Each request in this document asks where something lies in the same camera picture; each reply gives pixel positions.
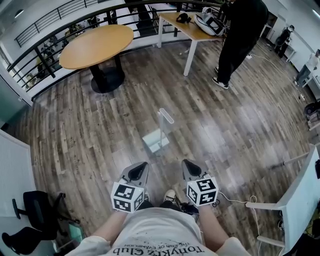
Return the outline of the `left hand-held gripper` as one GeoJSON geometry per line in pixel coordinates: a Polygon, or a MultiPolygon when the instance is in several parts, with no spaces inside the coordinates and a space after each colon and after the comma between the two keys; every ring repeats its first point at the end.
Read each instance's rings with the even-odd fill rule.
{"type": "Polygon", "coordinates": [[[149,163],[138,162],[126,167],[118,182],[113,183],[111,202],[114,210],[134,213],[144,201],[149,163]]]}

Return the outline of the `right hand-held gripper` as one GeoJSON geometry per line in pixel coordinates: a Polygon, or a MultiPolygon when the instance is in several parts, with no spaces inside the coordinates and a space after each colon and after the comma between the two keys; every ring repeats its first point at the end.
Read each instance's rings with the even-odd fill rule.
{"type": "Polygon", "coordinates": [[[216,203],[219,192],[217,181],[208,175],[208,169],[199,161],[184,159],[181,162],[183,179],[187,182],[186,195],[194,206],[216,203]]]}

